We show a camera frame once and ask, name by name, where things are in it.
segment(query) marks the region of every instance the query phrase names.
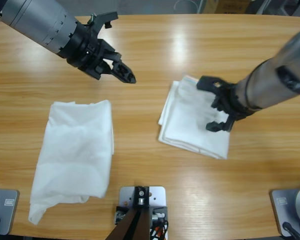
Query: wood grain surface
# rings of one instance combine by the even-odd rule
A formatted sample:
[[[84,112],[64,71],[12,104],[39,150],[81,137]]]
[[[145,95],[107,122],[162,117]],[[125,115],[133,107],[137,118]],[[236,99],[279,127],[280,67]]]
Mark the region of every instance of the wood grain surface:
[[[228,160],[158,142],[170,85],[184,73],[243,79],[300,31],[300,18],[268,15],[120,16],[100,37],[137,84],[94,80],[0,23],[0,188],[20,191],[14,235],[103,240],[122,186],[164,186],[171,240],[279,235],[270,190],[300,187],[300,96],[234,125]],[[59,204],[38,226],[29,200],[50,105],[112,103],[115,154],[103,199]]]

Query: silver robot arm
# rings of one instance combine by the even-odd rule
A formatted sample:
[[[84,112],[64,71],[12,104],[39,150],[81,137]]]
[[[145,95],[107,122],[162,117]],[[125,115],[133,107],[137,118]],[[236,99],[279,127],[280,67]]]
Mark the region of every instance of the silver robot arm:
[[[300,95],[300,32],[274,57],[259,64],[237,84],[202,76],[197,88],[216,95],[212,107],[229,114],[226,122],[210,122],[212,132],[231,131],[235,121]]]
[[[81,24],[55,0],[0,0],[0,15],[3,23],[93,78],[112,74],[124,83],[136,82],[121,55],[98,39],[102,26],[111,28],[111,21],[118,18],[116,12],[91,15],[87,24]]]

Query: white towel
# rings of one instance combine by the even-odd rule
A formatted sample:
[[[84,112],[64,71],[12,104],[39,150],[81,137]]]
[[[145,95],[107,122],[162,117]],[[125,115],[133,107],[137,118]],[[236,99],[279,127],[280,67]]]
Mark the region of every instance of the white towel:
[[[198,90],[197,81],[185,76],[174,81],[165,102],[159,124],[159,141],[216,159],[227,159],[227,131],[206,130],[207,123],[227,121],[228,115],[211,107],[215,95]]]
[[[28,220],[37,225],[47,208],[105,196],[114,153],[111,104],[55,102],[37,162]]]

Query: gray base plate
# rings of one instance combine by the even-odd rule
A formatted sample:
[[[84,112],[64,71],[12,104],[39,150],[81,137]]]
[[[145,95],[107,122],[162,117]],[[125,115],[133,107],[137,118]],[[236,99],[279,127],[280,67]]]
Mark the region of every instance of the gray base plate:
[[[299,189],[283,189],[274,190],[271,192],[271,201],[276,214],[276,221],[279,232],[284,237],[290,237],[288,233],[282,227],[284,222],[288,222],[291,226],[300,233],[300,224],[296,215],[296,196]]]
[[[7,235],[14,221],[19,192],[0,189],[0,235]]]
[[[123,208],[131,208],[133,204],[135,187],[124,186],[120,189],[119,206]],[[168,219],[166,189],[163,186],[149,186],[149,205],[152,212],[155,208],[165,207],[164,213]],[[168,240],[168,231],[165,234],[165,239]]]

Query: label sticker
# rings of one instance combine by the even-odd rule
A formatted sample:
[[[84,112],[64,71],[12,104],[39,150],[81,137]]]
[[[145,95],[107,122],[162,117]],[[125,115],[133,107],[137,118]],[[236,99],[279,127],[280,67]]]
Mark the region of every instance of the label sticker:
[[[280,205],[286,205],[288,204],[287,199],[285,197],[279,197],[276,199],[277,203]]]
[[[15,205],[15,200],[14,199],[6,199],[4,201],[5,206],[14,206]]]

